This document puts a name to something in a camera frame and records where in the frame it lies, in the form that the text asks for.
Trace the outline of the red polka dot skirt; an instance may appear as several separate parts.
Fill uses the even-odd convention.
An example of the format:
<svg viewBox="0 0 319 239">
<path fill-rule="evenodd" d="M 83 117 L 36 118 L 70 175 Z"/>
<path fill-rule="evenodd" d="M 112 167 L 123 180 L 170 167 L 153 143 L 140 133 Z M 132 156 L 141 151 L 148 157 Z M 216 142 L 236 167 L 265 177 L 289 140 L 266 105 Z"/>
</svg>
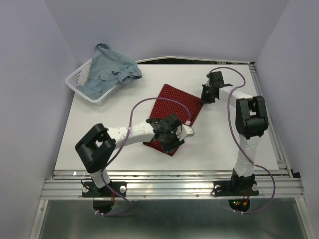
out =
<svg viewBox="0 0 319 239">
<path fill-rule="evenodd" d="M 151 126 L 154 136 L 158 133 L 175 134 L 182 124 L 192 127 L 202 106 L 199 97 L 165 84 L 155 98 L 150 118 L 146 120 L 146 123 Z M 145 141 L 144 145 L 160 151 L 159 144 L 153 142 L 153 137 Z M 176 151 L 165 154 L 173 156 Z"/>
</svg>

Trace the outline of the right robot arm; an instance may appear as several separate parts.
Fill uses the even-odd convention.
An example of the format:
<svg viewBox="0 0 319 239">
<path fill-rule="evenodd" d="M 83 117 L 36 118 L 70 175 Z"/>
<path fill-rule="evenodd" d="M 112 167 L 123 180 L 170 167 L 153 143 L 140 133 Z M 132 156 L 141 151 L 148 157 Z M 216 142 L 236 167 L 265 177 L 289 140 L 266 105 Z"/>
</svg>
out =
<svg viewBox="0 0 319 239">
<path fill-rule="evenodd" d="M 206 84 L 202 85 L 201 102 L 211 104 L 216 100 L 227 103 L 227 117 L 231 135 L 238 147 L 236 164 L 228 181 L 214 182 L 214 196 L 241 196 L 252 192 L 258 195 L 255 181 L 255 157 L 257 146 L 268 129 L 265 99 L 251 96 L 226 84 L 222 72 L 209 72 Z"/>
</svg>

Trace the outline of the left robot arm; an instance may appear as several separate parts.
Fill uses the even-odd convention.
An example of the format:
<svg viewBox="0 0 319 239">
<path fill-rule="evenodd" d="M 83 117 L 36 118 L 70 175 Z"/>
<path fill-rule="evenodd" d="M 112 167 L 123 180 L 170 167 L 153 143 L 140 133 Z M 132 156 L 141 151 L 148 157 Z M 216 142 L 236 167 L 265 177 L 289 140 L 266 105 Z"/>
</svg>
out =
<svg viewBox="0 0 319 239">
<path fill-rule="evenodd" d="M 75 150 L 94 182 L 94 191 L 106 196 L 112 185 L 106 167 L 114 151 L 119 153 L 125 146 L 135 143 L 158 142 L 164 153 L 172 154 L 193 135 L 190 122 L 182 123 L 175 114 L 147 119 L 129 127 L 106 128 L 99 123 L 79 140 Z"/>
</svg>

